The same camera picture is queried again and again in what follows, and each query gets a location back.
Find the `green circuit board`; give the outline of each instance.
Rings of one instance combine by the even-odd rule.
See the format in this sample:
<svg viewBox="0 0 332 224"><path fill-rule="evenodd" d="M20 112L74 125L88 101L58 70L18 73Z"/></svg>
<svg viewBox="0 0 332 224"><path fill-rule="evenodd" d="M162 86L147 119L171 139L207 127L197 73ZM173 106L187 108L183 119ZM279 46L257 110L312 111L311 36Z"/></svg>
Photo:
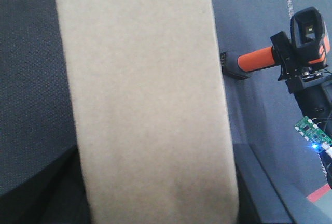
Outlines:
<svg viewBox="0 0 332 224"><path fill-rule="evenodd" d="M310 141L318 152L323 151L324 142L332 145L332 139L326 135L315 123L307 116L304 116L295 124L295 130L298 131L307 141Z"/></svg>

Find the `orange handle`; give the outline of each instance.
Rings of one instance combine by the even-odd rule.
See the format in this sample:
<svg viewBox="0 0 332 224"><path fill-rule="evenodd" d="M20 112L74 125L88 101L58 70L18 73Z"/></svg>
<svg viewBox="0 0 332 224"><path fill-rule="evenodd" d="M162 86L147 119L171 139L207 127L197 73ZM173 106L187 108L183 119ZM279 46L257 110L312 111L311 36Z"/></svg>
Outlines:
<svg viewBox="0 0 332 224"><path fill-rule="evenodd" d="M259 70L275 65L272 47L263 48L252 53L239 56L238 65L245 72Z"/></svg>

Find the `beige cardboard strip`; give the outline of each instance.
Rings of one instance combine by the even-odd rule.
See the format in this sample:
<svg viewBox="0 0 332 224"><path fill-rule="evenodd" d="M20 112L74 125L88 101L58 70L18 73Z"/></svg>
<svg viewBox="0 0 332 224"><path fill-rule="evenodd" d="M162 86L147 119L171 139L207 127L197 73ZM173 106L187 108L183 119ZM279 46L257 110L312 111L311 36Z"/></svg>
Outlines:
<svg viewBox="0 0 332 224"><path fill-rule="evenodd" d="M94 223L234 223L211 0L57 0Z"/></svg>

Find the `red stripe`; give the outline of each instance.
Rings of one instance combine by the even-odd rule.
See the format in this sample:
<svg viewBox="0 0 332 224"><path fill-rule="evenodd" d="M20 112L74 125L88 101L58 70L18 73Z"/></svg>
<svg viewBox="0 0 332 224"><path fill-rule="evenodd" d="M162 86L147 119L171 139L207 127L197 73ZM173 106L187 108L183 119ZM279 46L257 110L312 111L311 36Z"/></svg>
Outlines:
<svg viewBox="0 0 332 224"><path fill-rule="evenodd" d="M314 202L318 201L323 195L325 195L330 190L331 190L331 187L328 184L325 184L323 187L319 188L312 194L308 195L307 199L310 202L314 203Z"/></svg>

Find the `black device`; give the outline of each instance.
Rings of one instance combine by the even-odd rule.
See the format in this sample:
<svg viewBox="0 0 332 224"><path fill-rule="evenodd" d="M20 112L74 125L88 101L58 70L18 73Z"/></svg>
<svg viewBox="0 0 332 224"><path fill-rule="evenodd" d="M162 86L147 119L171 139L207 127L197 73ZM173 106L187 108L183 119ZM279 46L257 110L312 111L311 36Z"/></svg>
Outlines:
<svg viewBox="0 0 332 224"><path fill-rule="evenodd" d="M314 119L332 137L332 75L324 76L330 51L327 29L319 11L310 7L294 14L290 20L291 39L285 32L271 37L272 46L248 54L220 54L223 74L235 79L247 79L253 71L280 65L278 80L286 85L304 116ZM332 158L323 150L322 164L327 182L332 188Z"/></svg>

